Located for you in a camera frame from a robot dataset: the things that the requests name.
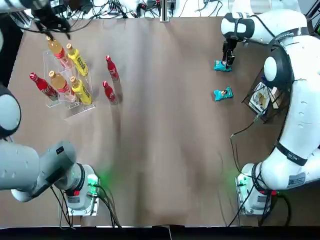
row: bottle label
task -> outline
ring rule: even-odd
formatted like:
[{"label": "bottle label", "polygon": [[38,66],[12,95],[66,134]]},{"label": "bottle label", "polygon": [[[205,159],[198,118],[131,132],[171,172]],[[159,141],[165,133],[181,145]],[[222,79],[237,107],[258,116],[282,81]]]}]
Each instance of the bottle label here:
[{"label": "bottle label", "polygon": [[88,98],[90,98],[90,93],[89,93],[89,92],[87,91],[87,89],[85,88],[85,85],[83,85],[82,90],[83,90],[84,94],[85,94]]},{"label": "bottle label", "polygon": [[112,92],[112,93],[110,94],[109,99],[110,99],[111,102],[113,102],[113,101],[116,100],[116,95],[115,95],[114,92]]},{"label": "bottle label", "polygon": [[63,88],[58,89],[59,92],[64,93],[65,95],[75,95],[74,91],[69,87],[67,81],[65,81],[65,85]]},{"label": "bottle label", "polygon": [[65,69],[70,69],[73,67],[73,63],[70,58],[66,55],[65,50],[62,48],[59,54],[55,54],[55,57],[60,60],[61,65]]},{"label": "bottle label", "polygon": [[59,98],[59,94],[49,84],[45,89],[41,90],[41,92],[47,95],[47,97],[50,98],[52,101],[56,101]]},{"label": "bottle label", "polygon": [[116,82],[119,80],[119,75],[118,75],[118,72],[115,67],[113,69],[109,70],[109,73],[111,75],[113,82]]},{"label": "bottle label", "polygon": [[84,63],[81,60],[81,57],[78,57],[77,59],[78,64],[80,65],[80,67],[84,70],[86,68],[86,66],[84,65]]}]

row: gray robot arm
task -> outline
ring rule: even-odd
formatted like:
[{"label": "gray robot arm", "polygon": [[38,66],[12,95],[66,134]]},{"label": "gray robot arm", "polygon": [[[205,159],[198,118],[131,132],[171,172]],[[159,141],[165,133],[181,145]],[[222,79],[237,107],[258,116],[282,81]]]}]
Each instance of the gray robot arm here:
[{"label": "gray robot arm", "polygon": [[11,92],[0,85],[0,190],[11,190],[20,202],[28,202],[53,184],[65,190],[73,215],[94,215],[99,179],[89,165],[76,162],[76,151],[68,141],[50,147],[42,156],[28,146],[6,141],[21,122],[21,109]]}]

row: table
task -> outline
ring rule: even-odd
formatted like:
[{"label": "table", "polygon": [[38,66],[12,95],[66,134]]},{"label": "table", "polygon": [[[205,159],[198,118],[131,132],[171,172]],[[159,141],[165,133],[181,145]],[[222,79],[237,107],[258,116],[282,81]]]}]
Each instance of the table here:
[{"label": "table", "polygon": [[[221,19],[100,19],[72,33],[72,45],[91,68],[96,108],[67,120],[59,108],[45,105],[46,96],[29,79],[30,72],[43,77],[48,48],[44,36],[25,32],[9,83],[22,111],[15,142],[41,154],[62,139],[71,141],[77,161],[91,165],[112,190],[123,226],[224,226],[237,211],[229,137],[254,118],[241,101],[267,49],[238,44],[233,72],[214,71],[214,60],[222,57]],[[56,38],[67,44],[65,35]],[[106,55],[117,66],[123,90],[116,107],[102,88],[104,80],[112,86]],[[234,98],[213,102],[211,92],[227,86]],[[255,124],[235,139],[240,164],[266,158],[280,127]],[[59,224],[50,190],[27,203],[3,191],[0,204],[2,227]],[[106,226],[109,219],[100,204],[98,216],[84,217],[82,225]]]}]

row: plastic bottle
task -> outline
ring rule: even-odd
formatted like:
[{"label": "plastic bottle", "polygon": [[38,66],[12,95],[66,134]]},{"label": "plastic bottle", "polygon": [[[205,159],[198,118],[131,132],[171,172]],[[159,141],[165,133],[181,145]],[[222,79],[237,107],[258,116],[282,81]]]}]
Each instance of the plastic bottle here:
[{"label": "plastic bottle", "polygon": [[49,72],[49,77],[51,78],[51,84],[58,90],[58,92],[63,93],[64,97],[66,97],[71,102],[76,100],[76,96],[74,91],[72,91],[71,87],[68,85],[65,78],[60,73],[55,73],[54,71]]},{"label": "plastic bottle", "polygon": [[110,103],[113,105],[117,104],[116,95],[112,87],[110,87],[106,81],[102,83],[102,86],[104,87],[104,94],[109,99]]},{"label": "plastic bottle", "polygon": [[76,79],[75,76],[70,77],[70,82],[72,84],[72,90],[81,100],[82,103],[90,105],[92,104],[91,94],[86,89],[84,83],[80,79]]},{"label": "plastic bottle", "polygon": [[74,64],[70,58],[68,58],[65,49],[61,46],[60,42],[56,39],[52,40],[49,36],[46,36],[46,40],[48,41],[48,46],[53,55],[59,59],[61,65],[65,69],[71,69]]},{"label": "plastic bottle", "polygon": [[118,74],[116,65],[115,65],[115,63],[111,60],[110,56],[109,56],[109,55],[106,56],[106,57],[105,57],[105,60],[106,60],[106,64],[107,64],[109,73],[110,73],[111,78],[112,78],[112,82],[114,83],[114,82],[120,81],[120,78],[119,78],[119,74]]},{"label": "plastic bottle", "polygon": [[50,86],[46,80],[38,77],[34,72],[31,72],[29,77],[35,82],[38,89],[43,92],[51,101],[59,100],[59,93],[52,86]]},{"label": "plastic bottle", "polygon": [[79,50],[73,48],[71,43],[66,45],[68,49],[68,57],[74,62],[76,69],[82,76],[86,76],[88,74],[88,66],[84,59],[80,56]]}]

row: yellow bottle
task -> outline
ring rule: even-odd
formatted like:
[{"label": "yellow bottle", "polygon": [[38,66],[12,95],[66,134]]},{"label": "yellow bottle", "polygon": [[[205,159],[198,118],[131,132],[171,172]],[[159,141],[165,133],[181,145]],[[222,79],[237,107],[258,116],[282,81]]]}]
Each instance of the yellow bottle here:
[{"label": "yellow bottle", "polygon": [[86,76],[88,74],[88,66],[84,59],[80,56],[79,50],[73,48],[71,43],[68,43],[66,48],[68,49],[68,57],[72,59],[78,72],[82,76]]},{"label": "yellow bottle", "polygon": [[72,90],[78,96],[83,104],[92,104],[91,94],[87,91],[84,83],[76,77],[70,77],[70,82],[72,84]]}]

